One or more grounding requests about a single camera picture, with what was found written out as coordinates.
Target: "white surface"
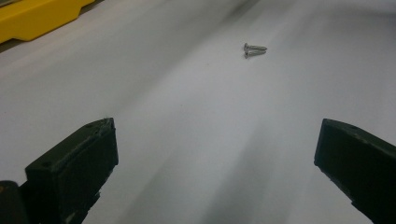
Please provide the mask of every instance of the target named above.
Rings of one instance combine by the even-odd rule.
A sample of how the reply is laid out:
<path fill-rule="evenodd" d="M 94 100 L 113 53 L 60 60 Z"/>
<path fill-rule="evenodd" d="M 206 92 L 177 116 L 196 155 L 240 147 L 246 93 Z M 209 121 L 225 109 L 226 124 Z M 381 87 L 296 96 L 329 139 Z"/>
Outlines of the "white surface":
<path fill-rule="evenodd" d="M 396 4 L 371 2 L 106 0 L 0 53 L 0 179 L 113 117 L 85 224 L 371 223 L 313 164 L 324 118 L 396 144 Z"/>

